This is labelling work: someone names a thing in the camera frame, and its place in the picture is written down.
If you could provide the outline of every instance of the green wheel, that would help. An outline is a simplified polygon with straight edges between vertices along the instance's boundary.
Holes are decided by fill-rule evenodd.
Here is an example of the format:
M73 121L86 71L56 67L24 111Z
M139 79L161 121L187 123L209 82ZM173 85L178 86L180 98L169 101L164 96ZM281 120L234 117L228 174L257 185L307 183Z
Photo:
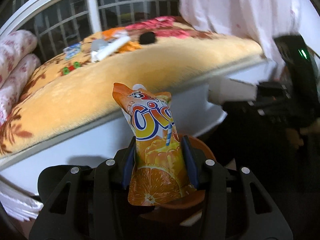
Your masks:
M75 63L73 63L73 66L74 66L75 68L80 68L80 67L81 67L81 64L76 61Z
M67 74L69 74L69 73L70 73L70 70L69 70L67 67L64 67L64 68L62 69L62 74L67 75Z

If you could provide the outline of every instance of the black round object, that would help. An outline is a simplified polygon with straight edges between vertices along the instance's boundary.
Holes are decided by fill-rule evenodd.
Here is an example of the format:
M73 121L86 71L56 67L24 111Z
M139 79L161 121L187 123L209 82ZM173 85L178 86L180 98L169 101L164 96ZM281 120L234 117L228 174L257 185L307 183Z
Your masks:
M142 45L152 44L156 42L156 35L154 32L143 33L139 37L139 43Z

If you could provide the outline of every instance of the striped straw illustration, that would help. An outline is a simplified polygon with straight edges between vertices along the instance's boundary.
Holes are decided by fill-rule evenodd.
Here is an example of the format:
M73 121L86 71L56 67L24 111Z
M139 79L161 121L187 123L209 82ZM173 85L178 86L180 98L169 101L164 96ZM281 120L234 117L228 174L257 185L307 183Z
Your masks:
M171 133L172 133L172 124L169 123L169 125L168 125L168 134L167 134L167 142L165 144L166 146L169 146L169 144L170 144Z

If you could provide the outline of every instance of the orange jelly drink pouch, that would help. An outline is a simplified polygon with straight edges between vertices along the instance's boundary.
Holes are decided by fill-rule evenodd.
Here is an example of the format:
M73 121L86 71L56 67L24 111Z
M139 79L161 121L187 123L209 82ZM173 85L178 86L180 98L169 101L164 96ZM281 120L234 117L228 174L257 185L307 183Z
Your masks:
M129 203L158 205L195 191L189 182L168 106L171 94L152 94L142 88L132 90L115 83L112 96L136 136L137 154L129 186Z

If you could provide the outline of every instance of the fleece blanket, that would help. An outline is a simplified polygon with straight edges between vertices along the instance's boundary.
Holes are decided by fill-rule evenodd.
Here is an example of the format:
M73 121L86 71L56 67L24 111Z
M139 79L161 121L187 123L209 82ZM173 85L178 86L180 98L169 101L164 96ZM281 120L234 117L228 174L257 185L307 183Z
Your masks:
M161 37L142 49L91 63L91 43L101 38L101 33L95 33L84 39L82 51L74 58L66 61L61 54L37 68L0 128L1 157L117 111L119 106L112 98L115 82L128 87L139 83L151 92L160 92L233 61L262 54L255 41L201 33L183 22L161 29L183 30L188 37ZM134 41L145 31L133 29L129 34ZM82 67L61 75L64 67L76 61Z

